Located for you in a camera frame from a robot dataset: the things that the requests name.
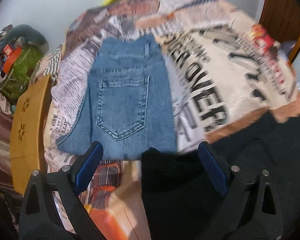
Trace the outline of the printed newspaper pattern blanket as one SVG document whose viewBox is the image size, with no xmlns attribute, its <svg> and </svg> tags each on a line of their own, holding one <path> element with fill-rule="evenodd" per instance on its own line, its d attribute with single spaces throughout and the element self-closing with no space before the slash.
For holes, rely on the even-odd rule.
<svg viewBox="0 0 300 240">
<path fill-rule="evenodd" d="M 79 16 L 31 75 L 31 85 L 44 76 L 53 85 L 44 132 L 49 171 L 75 159 L 56 140 L 75 122 L 103 41 L 145 35 L 161 45 L 166 62 L 179 153 L 231 135 L 266 111 L 280 122 L 300 115 L 293 67 L 279 42 L 242 10 L 224 0 L 121 0 Z"/>
</svg>

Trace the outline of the grey plush toy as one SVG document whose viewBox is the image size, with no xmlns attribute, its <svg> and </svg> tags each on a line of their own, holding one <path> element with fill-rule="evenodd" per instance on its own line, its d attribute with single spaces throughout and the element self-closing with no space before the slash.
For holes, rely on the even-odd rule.
<svg viewBox="0 0 300 240">
<path fill-rule="evenodd" d="M 3 38 L 0 45 L 0 53 L 3 53 L 4 48 L 11 42 L 20 39 L 21 46 L 35 46 L 40 52 L 46 54 L 49 51 L 49 43 L 46 38 L 36 29 L 27 24 L 21 24 L 13 27 Z"/>
</svg>

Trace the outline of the blue denim jeans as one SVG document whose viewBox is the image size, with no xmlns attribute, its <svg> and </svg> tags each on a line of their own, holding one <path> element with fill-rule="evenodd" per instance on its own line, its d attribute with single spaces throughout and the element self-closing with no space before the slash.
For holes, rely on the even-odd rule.
<svg viewBox="0 0 300 240">
<path fill-rule="evenodd" d="M 150 148 L 176 151 L 170 82 L 152 35 L 109 38 L 98 51 L 74 126 L 56 144 L 83 155 L 95 141 L 105 160 L 138 160 Z"/>
</svg>

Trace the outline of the black pants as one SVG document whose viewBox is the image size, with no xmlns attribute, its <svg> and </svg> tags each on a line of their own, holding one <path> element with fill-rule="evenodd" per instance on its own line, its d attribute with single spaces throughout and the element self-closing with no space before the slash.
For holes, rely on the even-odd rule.
<svg viewBox="0 0 300 240">
<path fill-rule="evenodd" d="M 141 157 L 152 239 L 278 239 L 300 219 L 300 116 L 265 113 L 185 155 Z"/>
</svg>

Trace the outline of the striped pink curtain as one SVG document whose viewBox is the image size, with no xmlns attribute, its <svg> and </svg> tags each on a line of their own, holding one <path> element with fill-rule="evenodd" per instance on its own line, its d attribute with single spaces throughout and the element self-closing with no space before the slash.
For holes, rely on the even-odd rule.
<svg viewBox="0 0 300 240">
<path fill-rule="evenodd" d="M 13 188 L 9 153 L 12 121 L 11 105 L 0 93 L 0 187 L 10 189 Z"/>
</svg>

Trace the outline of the green patterned storage bag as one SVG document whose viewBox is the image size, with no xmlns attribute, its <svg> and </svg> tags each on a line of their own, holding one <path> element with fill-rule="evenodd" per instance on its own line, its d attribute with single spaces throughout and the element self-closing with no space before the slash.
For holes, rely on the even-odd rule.
<svg viewBox="0 0 300 240">
<path fill-rule="evenodd" d="M 0 92 L 11 104 L 16 104 L 18 98 L 27 90 L 30 77 L 37 62 L 43 57 L 42 52 L 34 46 L 22 48 L 18 59 L 12 65 L 8 74 L 0 75 Z"/>
</svg>

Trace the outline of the orange box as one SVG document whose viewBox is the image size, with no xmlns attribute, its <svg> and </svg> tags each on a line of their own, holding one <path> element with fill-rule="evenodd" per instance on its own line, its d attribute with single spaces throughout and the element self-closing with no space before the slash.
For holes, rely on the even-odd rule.
<svg viewBox="0 0 300 240">
<path fill-rule="evenodd" d="M 12 65 L 18 59 L 18 57 L 20 56 L 20 54 L 21 54 L 22 51 L 23 51 L 23 49 L 21 47 L 17 47 L 15 49 L 13 49 L 9 44 L 7 44 L 4 47 L 4 54 L 5 54 L 5 56 L 7 56 L 7 59 L 6 59 L 5 63 L 4 63 L 2 71 L 5 74 L 9 73 Z"/>
</svg>

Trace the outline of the wooden lap desk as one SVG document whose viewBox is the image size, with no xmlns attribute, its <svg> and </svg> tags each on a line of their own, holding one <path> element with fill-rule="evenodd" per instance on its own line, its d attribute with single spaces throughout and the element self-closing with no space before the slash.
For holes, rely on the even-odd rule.
<svg viewBox="0 0 300 240">
<path fill-rule="evenodd" d="M 24 194 L 33 170 L 46 171 L 44 126 L 51 104 L 51 79 L 42 77 L 18 99 L 10 138 L 13 187 Z"/>
</svg>

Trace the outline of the wooden door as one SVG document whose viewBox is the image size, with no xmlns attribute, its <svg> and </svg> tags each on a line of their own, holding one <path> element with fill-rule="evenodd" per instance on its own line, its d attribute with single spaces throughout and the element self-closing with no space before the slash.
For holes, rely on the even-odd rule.
<svg viewBox="0 0 300 240">
<path fill-rule="evenodd" d="M 272 38 L 295 42 L 288 58 L 293 62 L 300 52 L 300 4 L 297 0 L 264 0 L 259 23 Z"/>
</svg>

